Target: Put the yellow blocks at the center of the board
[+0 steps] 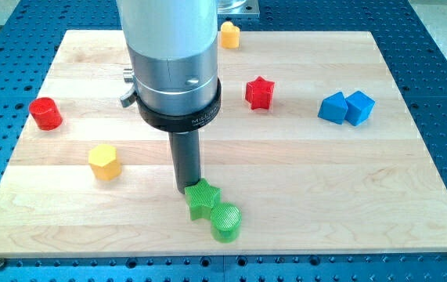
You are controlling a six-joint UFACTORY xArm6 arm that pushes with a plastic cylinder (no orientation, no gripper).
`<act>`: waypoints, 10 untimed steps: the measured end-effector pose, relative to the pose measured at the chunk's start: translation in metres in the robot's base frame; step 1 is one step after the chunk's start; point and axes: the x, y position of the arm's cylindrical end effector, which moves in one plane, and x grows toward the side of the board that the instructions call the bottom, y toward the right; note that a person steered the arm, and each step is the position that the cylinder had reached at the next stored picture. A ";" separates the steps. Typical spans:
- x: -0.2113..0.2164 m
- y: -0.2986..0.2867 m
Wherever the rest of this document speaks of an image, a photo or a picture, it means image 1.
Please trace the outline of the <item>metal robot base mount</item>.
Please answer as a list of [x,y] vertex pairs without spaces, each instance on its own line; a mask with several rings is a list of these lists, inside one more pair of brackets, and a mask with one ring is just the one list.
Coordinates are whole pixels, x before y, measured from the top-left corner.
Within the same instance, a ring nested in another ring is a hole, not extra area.
[[230,18],[258,18],[258,0],[217,0],[218,15]]

